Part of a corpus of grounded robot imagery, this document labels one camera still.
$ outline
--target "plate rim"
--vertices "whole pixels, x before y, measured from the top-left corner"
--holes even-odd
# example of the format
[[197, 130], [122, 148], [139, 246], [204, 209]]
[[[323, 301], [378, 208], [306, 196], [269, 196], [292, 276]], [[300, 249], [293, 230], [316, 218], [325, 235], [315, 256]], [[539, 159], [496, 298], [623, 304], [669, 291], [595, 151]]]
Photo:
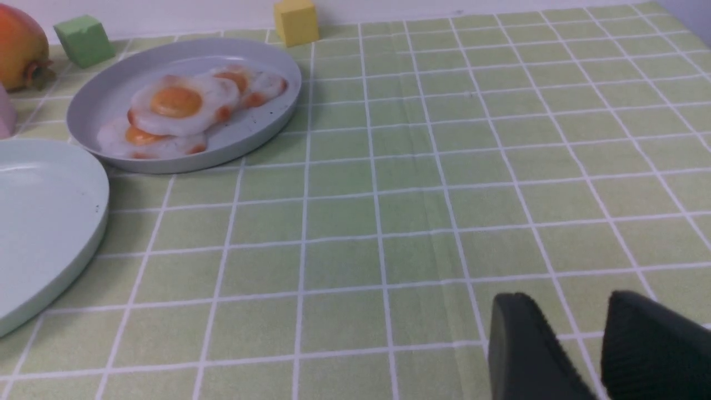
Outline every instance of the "plate rim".
[[[53, 152], [73, 152], [74, 154], [72, 154], [72, 156], [74, 157], [86, 158], [86, 160], [93, 165], [92, 169], [94, 169], [100, 177], [100, 187], [93, 187], [97, 188], [95, 191], [99, 194], [97, 203], [100, 206], [101, 217], [92, 225], [90, 237], [86, 240], [86, 243], [81, 245], [80, 250], [73, 254], [69, 264], [61, 265], [61, 269], [58, 268], [58, 273], [52, 274], [50, 279], [47, 279], [46, 283], [44, 283], [39, 290], [34, 293], [29, 293], [25, 296], [24, 301], [20, 305], [10, 309], [6, 314], [0, 315], [0, 338], [14, 332], [26, 322], [44, 312], [86, 269], [89, 262], [94, 258], [106, 232], [111, 192], [106, 169], [96, 157], [81, 147], [58, 140], [38, 138], [13, 138], [0, 142], [0, 149], [7, 146], [18, 146], [20, 148], [27, 146], [23, 150], [26, 154], [31, 152], [33, 147], [44, 146]], [[52, 160], [47, 162], [56, 164], [56, 162]], [[67, 163], [61, 164], [69, 166], [73, 170], [77, 170], [76, 166], [72, 167]]]

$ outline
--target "light green plate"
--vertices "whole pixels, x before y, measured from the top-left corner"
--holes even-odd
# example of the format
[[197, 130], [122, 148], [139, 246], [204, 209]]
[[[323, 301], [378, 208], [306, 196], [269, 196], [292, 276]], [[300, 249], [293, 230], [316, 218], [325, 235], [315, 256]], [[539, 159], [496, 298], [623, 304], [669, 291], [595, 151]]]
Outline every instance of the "light green plate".
[[104, 167], [78, 146], [0, 142], [0, 337], [82, 272], [104, 235], [108, 203]]

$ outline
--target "green cube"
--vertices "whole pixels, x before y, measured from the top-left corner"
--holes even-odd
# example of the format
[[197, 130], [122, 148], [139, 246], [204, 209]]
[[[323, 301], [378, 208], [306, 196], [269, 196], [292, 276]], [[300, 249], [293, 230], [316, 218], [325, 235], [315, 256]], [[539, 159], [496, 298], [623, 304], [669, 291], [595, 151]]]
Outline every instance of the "green cube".
[[67, 57], [79, 68], [89, 68], [116, 55], [104, 26], [84, 15], [54, 25]]

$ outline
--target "gray plate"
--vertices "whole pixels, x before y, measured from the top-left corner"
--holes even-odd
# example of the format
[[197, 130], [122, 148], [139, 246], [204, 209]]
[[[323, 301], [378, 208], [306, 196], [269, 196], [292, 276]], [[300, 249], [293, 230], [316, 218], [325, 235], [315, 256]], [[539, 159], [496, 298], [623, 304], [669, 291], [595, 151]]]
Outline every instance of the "gray plate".
[[[126, 115], [138, 89], [166, 74], [196, 75], [234, 62], [278, 73], [289, 81], [289, 87], [266, 105], [239, 112], [228, 124], [211, 128], [208, 149], [202, 153], [173, 159], [125, 159], [99, 151], [99, 128]], [[69, 104], [67, 128], [87, 151], [120, 169], [143, 174], [189, 172], [234, 160], [271, 139], [294, 114], [300, 90], [299, 66], [274, 46], [229, 38], [171, 43], [128, 57], [96, 75]]]

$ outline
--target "wooden block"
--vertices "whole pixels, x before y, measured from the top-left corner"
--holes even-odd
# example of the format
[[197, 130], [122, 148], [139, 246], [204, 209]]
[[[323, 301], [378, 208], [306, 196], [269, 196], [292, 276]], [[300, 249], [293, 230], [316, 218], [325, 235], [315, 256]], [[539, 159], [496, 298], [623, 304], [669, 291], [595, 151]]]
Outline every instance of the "wooden block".
[[10, 102], [5, 88], [0, 85], [0, 140], [12, 136], [17, 122], [17, 111]]
[[116, 55], [104, 26], [84, 15], [54, 25], [67, 57], [80, 68], [89, 68]]
[[282, 0], [276, 3], [274, 25], [285, 47], [319, 40], [319, 20], [311, 0]]

